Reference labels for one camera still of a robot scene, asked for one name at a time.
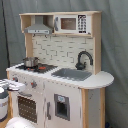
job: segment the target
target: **microwave door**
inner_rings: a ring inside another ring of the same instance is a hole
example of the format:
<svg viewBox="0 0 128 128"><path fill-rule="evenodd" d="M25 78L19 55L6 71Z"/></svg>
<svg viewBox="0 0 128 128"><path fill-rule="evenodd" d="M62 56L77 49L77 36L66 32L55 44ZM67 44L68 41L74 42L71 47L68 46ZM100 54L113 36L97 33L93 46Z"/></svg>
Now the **microwave door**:
<svg viewBox="0 0 128 128"><path fill-rule="evenodd" d="M78 16L77 15L58 15L56 25L58 31L55 33L78 33Z"/></svg>

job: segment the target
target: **tile backsplash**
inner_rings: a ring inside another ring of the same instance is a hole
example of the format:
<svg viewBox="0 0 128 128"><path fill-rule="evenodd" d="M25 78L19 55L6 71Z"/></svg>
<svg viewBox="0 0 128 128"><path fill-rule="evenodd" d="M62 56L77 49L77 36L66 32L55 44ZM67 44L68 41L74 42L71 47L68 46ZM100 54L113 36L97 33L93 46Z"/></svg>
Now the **tile backsplash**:
<svg viewBox="0 0 128 128"><path fill-rule="evenodd" d="M92 38L33 34L32 42L33 56L38 57L41 63L75 68L81 51L86 50L93 57ZM86 62L86 70L93 70L86 55L82 55L81 62Z"/></svg>

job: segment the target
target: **white wooden play kitchen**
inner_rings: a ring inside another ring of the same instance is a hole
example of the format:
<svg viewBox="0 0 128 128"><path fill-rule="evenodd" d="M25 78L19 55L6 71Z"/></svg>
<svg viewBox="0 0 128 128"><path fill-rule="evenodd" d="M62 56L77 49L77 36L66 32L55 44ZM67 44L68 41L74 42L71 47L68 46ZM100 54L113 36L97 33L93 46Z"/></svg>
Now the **white wooden play kitchen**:
<svg viewBox="0 0 128 128"><path fill-rule="evenodd" d="M11 93L12 117L36 128L105 128L105 87L111 74L101 71L101 12L20 14L26 57L7 69L8 78L26 85Z"/></svg>

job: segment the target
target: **gray backdrop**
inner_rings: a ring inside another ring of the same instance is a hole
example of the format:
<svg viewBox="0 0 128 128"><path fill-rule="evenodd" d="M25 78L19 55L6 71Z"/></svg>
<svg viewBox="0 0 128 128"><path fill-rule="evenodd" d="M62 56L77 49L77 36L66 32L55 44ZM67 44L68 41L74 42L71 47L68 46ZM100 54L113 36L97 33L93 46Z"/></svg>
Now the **gray backdrop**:
<svg viewBox="0 0 128 128"><path fill-rule="evenodd" d="M0 79L6 78L7 67L8 67L8 62L7 62L4 18L3 18L2 2L0 0Z"/></svg>
<svg viewBox="0 0 128 128"><path fill-rule="evenodd" d="M102 70L115 81L106 88L106 120L128 127L128 0L4 0L11 65L25 57L19 13L102 11Z"/></svg>

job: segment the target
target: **microwave window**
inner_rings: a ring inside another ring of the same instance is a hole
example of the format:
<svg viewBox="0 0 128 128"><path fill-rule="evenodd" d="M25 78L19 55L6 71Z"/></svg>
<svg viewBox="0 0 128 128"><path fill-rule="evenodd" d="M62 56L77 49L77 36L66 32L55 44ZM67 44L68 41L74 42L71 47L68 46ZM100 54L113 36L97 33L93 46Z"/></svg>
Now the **microwave window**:
<svg viewBox="0 0 128 128"><path fill-rule="evenodd" d="M61 18L61 29L76 30L76 18Z"/></svg>

